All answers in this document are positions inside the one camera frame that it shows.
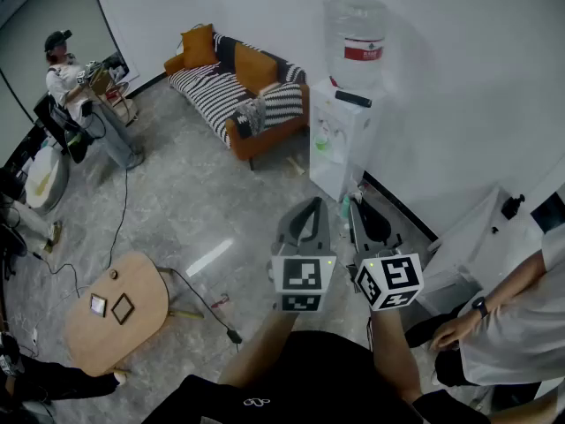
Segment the orange sofa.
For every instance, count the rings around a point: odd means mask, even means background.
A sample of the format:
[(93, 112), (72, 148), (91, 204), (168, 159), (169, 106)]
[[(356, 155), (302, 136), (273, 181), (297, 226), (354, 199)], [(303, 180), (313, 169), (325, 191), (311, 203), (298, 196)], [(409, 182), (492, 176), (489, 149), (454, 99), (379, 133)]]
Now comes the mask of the orange sofa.
[(295, 117), (290, 121), (269, 129), (258, 136), (242, 139), (237, 134), (237, 129), (232, 120), (227, 121), (228, 134), (230, 136), (230, 148), (237, 159), (253, 163), (253, 159), (266, 153), (270, 148), (289, 138), (292, 134), (304, 131), (308, 127), (310, 89), (305, 83), (302, 87), (305, 96), (303, 97), (304, 115)]

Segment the grey fuzzy pillow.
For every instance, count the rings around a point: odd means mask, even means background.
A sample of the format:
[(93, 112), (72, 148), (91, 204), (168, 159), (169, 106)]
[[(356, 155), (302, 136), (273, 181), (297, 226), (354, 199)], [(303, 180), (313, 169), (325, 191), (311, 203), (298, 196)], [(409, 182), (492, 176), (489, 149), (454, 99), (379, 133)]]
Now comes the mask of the grey fuzzy pillow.
[(266, 101), (262, 95), (242, 102), (234, 113), (237, 132), (242, 139), (257, 136), (265, 130)]

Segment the oval wooden side table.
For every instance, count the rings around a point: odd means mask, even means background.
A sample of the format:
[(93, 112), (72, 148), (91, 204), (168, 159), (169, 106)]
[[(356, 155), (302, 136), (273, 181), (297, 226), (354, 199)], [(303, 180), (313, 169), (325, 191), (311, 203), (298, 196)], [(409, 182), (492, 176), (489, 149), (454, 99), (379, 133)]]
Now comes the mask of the oval wooden side table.
[[(117, 279), (111, 279), (114, 269)], [(123, 359), (158, 332), (169, 317), (202, 319), (201, 312), (170, 307), (170, 295), (163, 275), (170, 268), (155, 266), (142, 252), (129, 252), (112, 263), (67, 313), (64, 341), (75, 367), (88, 375), (100, 376), (116, 370)], [(90, 310), (94, 293), (107, 300), (104, 318)], [(135, 306), (128, 320), (119, 325), (111, 308), (122, 293)]]

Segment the white water dispenser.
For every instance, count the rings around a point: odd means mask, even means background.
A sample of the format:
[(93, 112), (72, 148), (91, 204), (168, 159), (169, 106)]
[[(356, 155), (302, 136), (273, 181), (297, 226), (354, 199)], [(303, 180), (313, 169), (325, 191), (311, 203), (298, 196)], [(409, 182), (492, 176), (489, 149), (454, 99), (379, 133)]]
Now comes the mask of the white water dispenser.
[[(376, 146), (376, 133), (387, 95), (377, 89), (360, 93), (373, 101), (371, 108), (335, 98), (337, 90), (324, 79), (310, 88), (310, 167), (312, 182), (334, 201), (357, 187)], [(319, 151), (313, 142), (326, 133), (331, 148)]]

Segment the black equipment bag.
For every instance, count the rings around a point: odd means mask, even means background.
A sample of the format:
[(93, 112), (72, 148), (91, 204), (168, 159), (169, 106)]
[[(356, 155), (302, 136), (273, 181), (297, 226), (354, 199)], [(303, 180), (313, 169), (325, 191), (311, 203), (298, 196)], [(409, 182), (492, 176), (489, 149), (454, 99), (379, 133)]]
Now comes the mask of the black equipment bag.
[(94, 139), (72, 120), (68, 111), (62, 109), (49, 93), (45, 93), (35, 104), (34, 113), (64, 152), (76, 164), (82, 163)]

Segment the large orange cushion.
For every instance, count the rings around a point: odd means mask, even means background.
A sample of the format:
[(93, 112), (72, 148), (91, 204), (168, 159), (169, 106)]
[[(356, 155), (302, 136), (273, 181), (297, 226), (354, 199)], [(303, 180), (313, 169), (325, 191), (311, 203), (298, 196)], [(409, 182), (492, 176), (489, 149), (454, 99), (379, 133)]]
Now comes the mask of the large orange cushion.
[(241, 42), (235, 46), (235, 71), (237, 81), (254, 95), (278, 82), (277, 62)]

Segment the person's right forearm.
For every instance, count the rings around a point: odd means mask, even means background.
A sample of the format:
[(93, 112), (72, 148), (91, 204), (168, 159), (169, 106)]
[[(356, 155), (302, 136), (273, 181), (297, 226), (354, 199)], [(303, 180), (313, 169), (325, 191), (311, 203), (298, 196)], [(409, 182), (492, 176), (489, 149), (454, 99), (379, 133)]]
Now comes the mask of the person's right forearm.
[(418, 365), (396, 309), (371, 312), (373, 362), (377, 372), (408, 404), (422, 396)]

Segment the white round pouf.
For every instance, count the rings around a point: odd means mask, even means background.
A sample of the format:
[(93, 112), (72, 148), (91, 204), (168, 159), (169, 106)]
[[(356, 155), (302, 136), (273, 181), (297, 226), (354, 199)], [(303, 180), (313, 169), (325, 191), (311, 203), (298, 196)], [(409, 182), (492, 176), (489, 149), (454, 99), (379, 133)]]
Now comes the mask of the white round pouf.
[(42, 148), (27, 173), (26, 204), (40, 215), (48, 214), (62, 198), (68, 178), (68, 158), (56, 148)]

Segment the person's black shirt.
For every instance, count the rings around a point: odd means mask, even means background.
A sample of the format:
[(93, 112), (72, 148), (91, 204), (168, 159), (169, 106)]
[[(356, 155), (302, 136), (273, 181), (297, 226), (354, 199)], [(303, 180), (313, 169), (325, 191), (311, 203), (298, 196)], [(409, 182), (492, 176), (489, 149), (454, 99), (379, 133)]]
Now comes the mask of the person's black shirt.
[(445, 390), (408, 405), (372, 353), (324, 331), (294, 331), (272, 368), (236, 388), (187, 376), (142, 424), (491, 424)]

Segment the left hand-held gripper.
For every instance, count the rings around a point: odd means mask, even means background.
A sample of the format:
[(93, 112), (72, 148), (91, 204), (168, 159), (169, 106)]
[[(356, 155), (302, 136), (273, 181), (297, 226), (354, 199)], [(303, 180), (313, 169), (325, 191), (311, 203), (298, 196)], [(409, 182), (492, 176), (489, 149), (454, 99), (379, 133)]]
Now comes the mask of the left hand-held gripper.
[[(313, 236), (299, 238), (311, 215)], [(286, 313), (319, 312), (336, 266), (328, 206), (322, 198), (301, 201), (281, 218), (272, 253), (277, 308)]]

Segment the black remote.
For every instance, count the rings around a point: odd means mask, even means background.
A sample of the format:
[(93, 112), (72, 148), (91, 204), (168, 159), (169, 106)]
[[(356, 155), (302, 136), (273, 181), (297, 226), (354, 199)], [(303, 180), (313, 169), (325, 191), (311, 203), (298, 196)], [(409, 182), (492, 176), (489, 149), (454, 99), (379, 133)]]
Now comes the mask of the black remote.
[(347, 93), (342, 90), (335, 91), (335, 98), (337, 100), (355, 104), (359, 107), (363, 108), (371, 108), (373, 105), (373, 101), (361, 95), (354, 95), (352, 93)]

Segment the person's left forearm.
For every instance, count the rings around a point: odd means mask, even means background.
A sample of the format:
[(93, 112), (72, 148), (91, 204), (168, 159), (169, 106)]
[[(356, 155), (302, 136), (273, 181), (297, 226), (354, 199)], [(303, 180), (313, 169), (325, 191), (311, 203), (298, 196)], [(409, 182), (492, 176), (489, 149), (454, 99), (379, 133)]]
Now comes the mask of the person's left forearm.
[(298, 316), (271, 310), (251, 340), (226, 365), (218, 383), (247, 388), (261, 379), (279, 359)]

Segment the black knob fixture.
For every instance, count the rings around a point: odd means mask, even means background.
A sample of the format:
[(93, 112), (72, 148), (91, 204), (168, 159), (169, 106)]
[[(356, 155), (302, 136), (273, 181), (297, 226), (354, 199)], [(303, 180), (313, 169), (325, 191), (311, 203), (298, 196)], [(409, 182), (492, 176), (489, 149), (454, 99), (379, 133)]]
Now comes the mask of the black knob fixture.
[(525, 197), (520, 194), (518, 197), (510, 196), (502, 205), (501, 213), (507, 220), (514, 218), (521, 204), (525, 202)]

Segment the brown paper bag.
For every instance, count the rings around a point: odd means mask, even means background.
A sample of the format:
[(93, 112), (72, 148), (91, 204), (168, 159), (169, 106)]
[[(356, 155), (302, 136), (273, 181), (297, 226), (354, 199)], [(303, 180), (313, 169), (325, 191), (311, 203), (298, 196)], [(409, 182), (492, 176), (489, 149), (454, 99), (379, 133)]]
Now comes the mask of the brown paper bag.
[(105, 68), (101, 67), (95, 71), (94, 75), (90, 79), (89, 86), (95, 95), (101, 96), (107, 92), (111, 83), (111, 75)]

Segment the black white striped blanket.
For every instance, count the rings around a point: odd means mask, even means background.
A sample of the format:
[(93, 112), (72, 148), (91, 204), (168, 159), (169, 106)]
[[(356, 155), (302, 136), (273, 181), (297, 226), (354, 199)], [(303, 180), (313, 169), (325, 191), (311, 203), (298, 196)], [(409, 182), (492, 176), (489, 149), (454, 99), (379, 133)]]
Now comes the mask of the black white striped blanket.
[[(237, 81), (235, 46), (240, 41), (219, 33), (213, 33), (213, 37), (218, 59), (216, 64), (186, 69), (184, 57), (179, 54), (165, 62), (164, 67), (169, 84), (200, 113), (216, 136), (226, 146), (230, 146), (227, 121), (232, 120), (237, 129), (234, 118), (237, 107), (242, 102), (249, 102), (260, 95), (252, 94)], [(281, 84), (296, 83), (302, 87), (306, 83), (305, 71), (298, 65), (252, 44), (241, 43), (277, 62), (277, 78)]]

